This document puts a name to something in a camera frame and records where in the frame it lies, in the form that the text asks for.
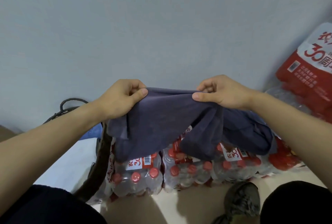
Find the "tiled floor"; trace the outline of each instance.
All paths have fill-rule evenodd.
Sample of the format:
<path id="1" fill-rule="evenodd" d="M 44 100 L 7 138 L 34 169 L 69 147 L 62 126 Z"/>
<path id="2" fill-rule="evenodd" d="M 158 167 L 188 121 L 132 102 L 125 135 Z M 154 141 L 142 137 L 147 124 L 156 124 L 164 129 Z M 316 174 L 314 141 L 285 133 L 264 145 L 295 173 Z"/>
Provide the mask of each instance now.
<path id="1" fill-rule="evenodd" d="M 285 173 L 272 178 L 254 180 L 258 186 L 261 203 L 279 185 L 303 180 L 321 185 L 311 172 Z M 112 224 L 209 224 L 223 213 L 223 197 L 229 185 L 215 188 L 190 188 L 178 193 L 165 193 L 141 198 L 127 197 L 113 203 L 96 206 L 108 223 Z"/>

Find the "red bottle cap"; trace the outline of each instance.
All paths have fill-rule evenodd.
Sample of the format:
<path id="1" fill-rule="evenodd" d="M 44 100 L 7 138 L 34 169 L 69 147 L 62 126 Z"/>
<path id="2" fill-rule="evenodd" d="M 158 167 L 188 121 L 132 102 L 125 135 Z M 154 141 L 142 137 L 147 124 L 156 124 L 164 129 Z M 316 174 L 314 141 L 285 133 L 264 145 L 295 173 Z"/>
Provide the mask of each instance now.
<path id="1" fill-rule="evenodd" d="M 217 150 L 218 150 L 219 152 L 222 152 L 222 146 L 221 146 L 221 144 L 218 144 L 218 145 L 217 145 Z"/>
<path id="2" fill-rule="evenodd" d="M 237 161 L 237 166 L 238 166 L 238 167 L 242 167 L 242 168 L 244 168 L 244 167 L 246 167 L 247 165 L 246 165 L 246 162 L 245 162 L 244 160 L 238 160 L 238 161 Z"/>
<path id="3" fill-rule="evenodd" d="M 131 180 L 136 184 L 139 182 L 139 180 L 141 179 L 141 174 L 139 174 L 138 172 L 134 172 L 131 175 Z"/>
<path id="4" fill-rule="evenodd" d="M 118 185 L 122 181 L 122 176 L 119 173 L 114 173 L 112 175 L 112 181 L 114 182 L 115 185 Z"/>
<path id="5" fill-rule="evenodd" d="M 168 150 L 168 156 L 171 158 L 175 158 L 175 154 L 172 148 Z"/>
<path id="6" fill-rule="evenodd" d="M 230 168 L 232 168 L 232 164 L 229 161 L 224 161 L 224 162 L 222 162 L 222 167 L 225 170 L 229 170 Z"/>
<path id="7" fill-rule="evenodd" d="M 179 175 L 180 169 L 176 165 L 174 165 L 171 167 L 170 172 L 173 177 L 176 177 Z"/>
<path id="8" fill-rule="evenodd" d="M 259 157 L 255 157 L 253 160 L 255 166 L 260 166 L 262 164 L 262 161 L 259 159 Z"/>
<path id="9" fill-rule="evenodd" d="M 197 168 L 196 168 L 195 165 L 193 165 L 193 164 L 188 165 L 188 173 L 189 174 L 195 174 L 196 171 L 197 171 Z"/>
<path id="10" fill-rule="evenodd" d="M 149 175 L 151 178 L 156 178 L 159 175 L 159 170 L 157 168 L 153 167 L 150 169 Z"/>
<path id="11" fill-rule="evenodd" d="M 207 171 L 212 170 L 212 163 L 209 162 L 209 161 L 204 162 L 204 164 L 203 164 L 203 169 L 204 169 L 204 170 L 207 170 Z"/>

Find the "white wall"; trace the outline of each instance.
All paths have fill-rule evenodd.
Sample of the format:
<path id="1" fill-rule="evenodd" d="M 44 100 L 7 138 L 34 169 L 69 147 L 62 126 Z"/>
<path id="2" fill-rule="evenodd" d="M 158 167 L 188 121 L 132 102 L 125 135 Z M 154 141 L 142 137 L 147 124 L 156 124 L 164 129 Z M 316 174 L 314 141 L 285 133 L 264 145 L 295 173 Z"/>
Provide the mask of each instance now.
<path id="1" fill-rule="evenodd" d="M 119 78 L 261 89 L 332 0 L 0 0 L 0 124 L 28 130 Z"/>

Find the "shoe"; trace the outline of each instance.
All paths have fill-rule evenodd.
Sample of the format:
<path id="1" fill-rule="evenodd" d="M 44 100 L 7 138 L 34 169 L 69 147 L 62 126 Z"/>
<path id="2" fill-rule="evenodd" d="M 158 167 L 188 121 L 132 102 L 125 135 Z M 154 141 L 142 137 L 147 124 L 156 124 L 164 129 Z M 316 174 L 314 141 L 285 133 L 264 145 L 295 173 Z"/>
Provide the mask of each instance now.
<path id="1" fill-rule="evenodd" d="M 212 224 L 229 224 L 235 215 L 258 216 L 261 202 L 257 186 L 251 182 L 234 184 L 226 193 L 224 207 L 225 214 Z"/>

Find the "right hand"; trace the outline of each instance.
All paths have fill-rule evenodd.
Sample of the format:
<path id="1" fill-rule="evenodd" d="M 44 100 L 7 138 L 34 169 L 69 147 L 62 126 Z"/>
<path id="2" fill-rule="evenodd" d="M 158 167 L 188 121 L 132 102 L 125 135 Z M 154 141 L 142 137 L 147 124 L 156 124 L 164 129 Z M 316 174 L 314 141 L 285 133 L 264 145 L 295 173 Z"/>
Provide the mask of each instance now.
<path id="1" fill-rule="evenodd" d="M 217 75 L 202 81 L 193 99 L 199 102 L 215 102 L 226 108 L 250 110 L 254 96 L 259 93 L 232 80 L 226 75 Z"/>

